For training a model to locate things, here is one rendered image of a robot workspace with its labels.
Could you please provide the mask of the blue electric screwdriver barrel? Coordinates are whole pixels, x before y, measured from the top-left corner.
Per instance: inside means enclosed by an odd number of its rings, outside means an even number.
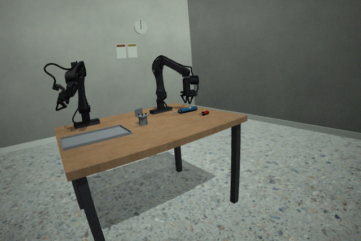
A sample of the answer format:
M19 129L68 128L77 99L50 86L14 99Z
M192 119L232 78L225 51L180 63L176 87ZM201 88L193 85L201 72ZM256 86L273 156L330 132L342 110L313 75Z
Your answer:
M192 106L192 107L187 107L187 108L181 108L177 111L177 113L186 113L186 112L192 112L192 111L196 111L197 110L197 106Z

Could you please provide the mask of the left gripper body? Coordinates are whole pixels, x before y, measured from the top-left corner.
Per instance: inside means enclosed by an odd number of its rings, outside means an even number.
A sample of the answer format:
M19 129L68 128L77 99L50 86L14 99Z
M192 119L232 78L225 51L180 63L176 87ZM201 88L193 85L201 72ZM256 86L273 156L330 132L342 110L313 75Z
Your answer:
M190 85L183 85L183 91L181 91L180 93L182 93L183 95L192 95L191 93L196 92L194 90L190 90ZM196 92L197 93L197 92Z

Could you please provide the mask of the grey l-shaped metal bracket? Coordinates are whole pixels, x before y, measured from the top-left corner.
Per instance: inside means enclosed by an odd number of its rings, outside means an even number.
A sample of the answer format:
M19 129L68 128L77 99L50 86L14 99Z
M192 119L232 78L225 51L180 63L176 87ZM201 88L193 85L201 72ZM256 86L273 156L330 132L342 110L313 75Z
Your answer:
M143 113L142 108L135 109L135 117L146 117L146 116L149 116L149 114L143 114L143 116L142 116L142 113ZM138 114L139 114L139 116L138 116Z

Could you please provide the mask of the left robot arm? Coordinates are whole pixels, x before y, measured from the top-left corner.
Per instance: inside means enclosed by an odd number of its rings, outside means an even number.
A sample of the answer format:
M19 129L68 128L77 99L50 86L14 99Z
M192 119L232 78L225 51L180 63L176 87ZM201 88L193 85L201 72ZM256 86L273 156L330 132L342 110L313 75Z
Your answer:
M152 68L155 71L156 83L157 83L157 109L150 110L150 112L158 112L167 109L171 109L172 107L164 107L164 99L166 99L167 94L164 88L164 81L162 70L164 65L170 67L171 69L177 71L179 74L184 77L183 85L198 85L199 84L199 76L190 76L190 70L186 67L183 67L163 56L160 56L153 64ZM160 68L161 67L161 68Z

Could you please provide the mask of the dark grey cylinder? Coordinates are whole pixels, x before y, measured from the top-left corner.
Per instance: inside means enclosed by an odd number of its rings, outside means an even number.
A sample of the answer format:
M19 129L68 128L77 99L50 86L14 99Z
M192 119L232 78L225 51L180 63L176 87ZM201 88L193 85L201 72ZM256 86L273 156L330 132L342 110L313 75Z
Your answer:
M148 125L148 123L147 123L147 116L144 117L144 118L139 117L139 125L140 125L140 126Z

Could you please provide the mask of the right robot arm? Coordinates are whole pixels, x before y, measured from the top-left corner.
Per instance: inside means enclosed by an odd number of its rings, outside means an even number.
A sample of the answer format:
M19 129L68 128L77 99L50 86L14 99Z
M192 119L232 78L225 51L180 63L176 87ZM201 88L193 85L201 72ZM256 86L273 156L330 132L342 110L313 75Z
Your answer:
M90 105L87 102L84 87L85 76L86 68L83 61L76 63L72 70L65 73L66 95L73 97L78 89L78 111L82 116L82 121L73 123L74 126L100 121L98 118L90 119Z

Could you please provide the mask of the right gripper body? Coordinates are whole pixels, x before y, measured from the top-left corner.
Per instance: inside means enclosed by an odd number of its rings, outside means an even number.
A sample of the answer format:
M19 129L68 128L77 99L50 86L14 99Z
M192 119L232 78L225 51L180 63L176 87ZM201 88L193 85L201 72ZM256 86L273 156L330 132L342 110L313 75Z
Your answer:
M61 103L61 104L63 104L63 105L65 105L65 103L62 102L62 100L63 100L63 101L66 102L66 104L69 104L69 98L70 98L70 97L68 97L68 96L66 95L66 93L65 93L67 89L65 90L65 88L62 87L62 86L59 85L59 84L56 84L55 87L58 87L58 88L60 88L60 89L62 90L62 91L61 91L61 95L59 96L58 102Z

